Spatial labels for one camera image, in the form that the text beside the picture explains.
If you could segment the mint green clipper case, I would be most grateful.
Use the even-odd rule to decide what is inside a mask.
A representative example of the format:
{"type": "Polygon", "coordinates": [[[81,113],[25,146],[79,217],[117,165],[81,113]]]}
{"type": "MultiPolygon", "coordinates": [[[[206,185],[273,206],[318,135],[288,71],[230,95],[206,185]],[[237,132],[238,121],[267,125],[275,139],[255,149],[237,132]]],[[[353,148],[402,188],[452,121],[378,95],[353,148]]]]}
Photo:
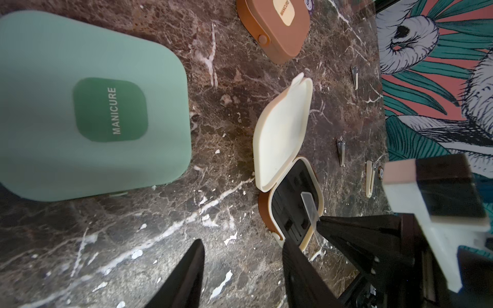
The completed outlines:
{"type": "Polygon", "coordinates": [[[168,48],[55,14],[1,18],[1,184],[35,201],[163,185],[192,156],[168,48]]]}

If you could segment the cream clipper case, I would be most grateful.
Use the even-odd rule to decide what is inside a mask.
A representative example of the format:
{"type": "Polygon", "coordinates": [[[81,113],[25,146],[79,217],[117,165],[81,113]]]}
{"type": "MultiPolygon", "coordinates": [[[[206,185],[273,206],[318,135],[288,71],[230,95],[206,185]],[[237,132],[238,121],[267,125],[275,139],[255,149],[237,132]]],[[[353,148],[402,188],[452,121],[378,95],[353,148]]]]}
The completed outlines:
{"type": "Polygon", "coordinates": [[[253,137],[259,214],[278,244],[291,239],[301,250],[307,248],[315,233],[301,192],[313,195],[320,217],[324,211],[324,196],[315,170],[299,154],[308,128],[312,96],[312,79],[298,74],[264,108],[253,137]]]}

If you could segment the brown clipper case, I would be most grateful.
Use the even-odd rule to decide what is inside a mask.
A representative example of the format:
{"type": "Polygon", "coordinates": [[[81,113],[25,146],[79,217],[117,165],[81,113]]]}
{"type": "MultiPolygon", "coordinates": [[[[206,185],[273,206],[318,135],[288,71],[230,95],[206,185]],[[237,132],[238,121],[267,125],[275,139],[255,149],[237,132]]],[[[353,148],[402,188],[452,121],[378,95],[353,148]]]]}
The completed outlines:
{"type": "Polygon", "coordinates": [[[281,65],[301,51],[310,28],[303,0],[237,0],[238,16],[267,57],[281,65]]]}

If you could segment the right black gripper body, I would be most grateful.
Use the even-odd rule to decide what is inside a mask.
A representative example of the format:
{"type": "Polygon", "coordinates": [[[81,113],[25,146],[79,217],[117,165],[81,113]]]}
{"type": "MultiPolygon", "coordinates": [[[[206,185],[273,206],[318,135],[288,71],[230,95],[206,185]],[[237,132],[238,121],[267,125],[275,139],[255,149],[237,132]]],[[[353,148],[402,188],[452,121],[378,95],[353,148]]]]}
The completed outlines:
{"type": "Polygon", "coordinates": [[[412,214],[322,216],[317,232],[359,271],[338,298],[343,307],[492,307],[492,260],[459,249],[462,287],[449,290],[412,214]]]}

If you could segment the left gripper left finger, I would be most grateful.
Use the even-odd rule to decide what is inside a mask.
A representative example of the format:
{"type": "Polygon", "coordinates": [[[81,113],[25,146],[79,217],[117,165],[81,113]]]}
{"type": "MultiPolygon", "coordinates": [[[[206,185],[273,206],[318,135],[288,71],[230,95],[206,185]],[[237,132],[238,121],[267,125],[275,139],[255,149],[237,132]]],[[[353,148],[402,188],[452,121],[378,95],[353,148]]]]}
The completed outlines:
{"type": "Polygon", "coordinates": [[[202,240],[197,239],[145,308],[199,307],[204,264],[205,248],[202,240]]]}

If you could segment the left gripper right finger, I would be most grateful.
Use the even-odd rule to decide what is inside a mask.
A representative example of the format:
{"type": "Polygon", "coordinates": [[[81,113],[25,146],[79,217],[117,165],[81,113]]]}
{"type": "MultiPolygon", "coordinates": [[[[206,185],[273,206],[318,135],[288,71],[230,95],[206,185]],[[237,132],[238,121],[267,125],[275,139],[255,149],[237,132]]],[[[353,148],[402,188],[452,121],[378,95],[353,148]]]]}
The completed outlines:
{"type": "Polygon", "coordinates": [[[289,307],[343,307],[291,239],[282,246],[282,265],[289,307]]]}

